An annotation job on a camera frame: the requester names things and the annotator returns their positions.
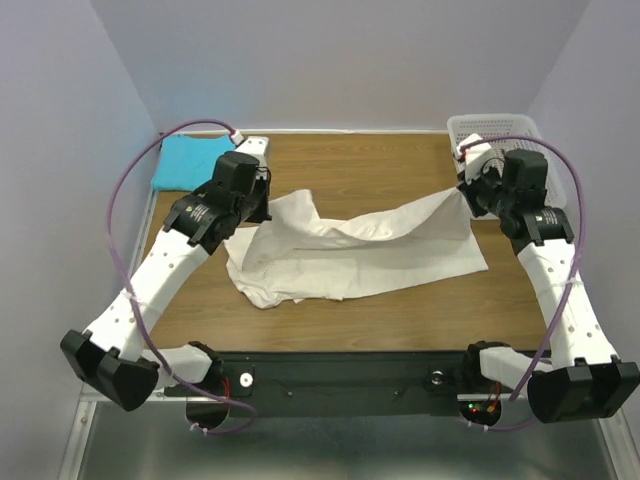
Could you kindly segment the aluminium frame rail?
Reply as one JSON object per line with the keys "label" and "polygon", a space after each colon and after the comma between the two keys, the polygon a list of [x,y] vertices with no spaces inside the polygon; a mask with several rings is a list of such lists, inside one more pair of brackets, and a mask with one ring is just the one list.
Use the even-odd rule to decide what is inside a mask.
{"label": "aluminium frame rail", "polygon": [[129,411],[144,403],[156,388],[159,369],[166,361],[150,338],[150,329],[161,311],[142,296],[151,284],[144,266],[129,272],[115,246],[112,220],[117,196],[134,167],[158,147],[166,132],[149,143],[125,168],[109,197],[105,229],[107,246],[122,281],[122,290],[95,321],[79,334],[77,345],[68,332],[61,342],[65,355],[78,378]]}

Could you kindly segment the folded blue t shirt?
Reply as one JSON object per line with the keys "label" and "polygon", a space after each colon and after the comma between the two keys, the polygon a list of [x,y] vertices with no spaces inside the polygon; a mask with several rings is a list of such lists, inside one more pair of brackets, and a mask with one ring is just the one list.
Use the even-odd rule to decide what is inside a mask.
{"label": "folded blue t shirt", "polygon": [[167,137],[161,144],[151,187],[154,191],[195,190],[211,179],[217,159],[233,149],[227,137]]}

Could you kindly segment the white t shirt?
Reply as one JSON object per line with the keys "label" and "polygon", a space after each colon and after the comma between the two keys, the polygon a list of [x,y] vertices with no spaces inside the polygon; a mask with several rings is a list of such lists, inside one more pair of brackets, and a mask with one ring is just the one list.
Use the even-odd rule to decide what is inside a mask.
{"label": "white t shirt", "polygon": [[271,201],[270,210],[271,220],[224,243],[231,281],[260,309],[369,297],[488,268],[455,188],[349,220],[321,217],[308,190]]}

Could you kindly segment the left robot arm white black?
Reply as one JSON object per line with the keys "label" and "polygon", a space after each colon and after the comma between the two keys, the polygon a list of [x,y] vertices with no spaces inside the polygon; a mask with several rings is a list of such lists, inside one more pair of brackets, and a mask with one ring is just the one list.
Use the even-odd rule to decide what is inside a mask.
{"label": "left robot arm white black", "polygon": [[186,280],[243,222],[269,219],[267,143],[251,137],[215,162],[212,177],[174,202],[145,259],[109,307],[60,347],[76,376],[125,411],[158,388],[187,381],[199,393],[222,382],[222,360],[191,341],[153,353],[146,337]]}

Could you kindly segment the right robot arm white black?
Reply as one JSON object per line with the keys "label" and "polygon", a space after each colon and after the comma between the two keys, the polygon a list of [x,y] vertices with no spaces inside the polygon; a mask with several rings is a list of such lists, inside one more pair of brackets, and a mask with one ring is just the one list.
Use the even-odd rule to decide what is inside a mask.
{"label": "right robot arm white black", "polygon": [[460,150],[458,188],[473,216],[499,221],[536,295],[547,332],[528,358],[500,342],[477,342],[460,366],[463,384],[493,381],[524,397],[538,421],[608,418],[639,385],[639,368],[624,362],[596,318],[577,270],[580,249],[568,218],[546,202],[548,162],[538,151],[495,156],[486,143]]}

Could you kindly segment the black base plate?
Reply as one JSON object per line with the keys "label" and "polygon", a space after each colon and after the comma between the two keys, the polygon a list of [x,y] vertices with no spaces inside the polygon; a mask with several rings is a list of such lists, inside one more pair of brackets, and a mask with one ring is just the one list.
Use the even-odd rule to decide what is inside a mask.
{"label": "black base plate", "polygon": [[234,400],[259,418],[429,414],[458,416],[496,393],[491,380],[464,378],[461,350],[224,352],[222,376]]}

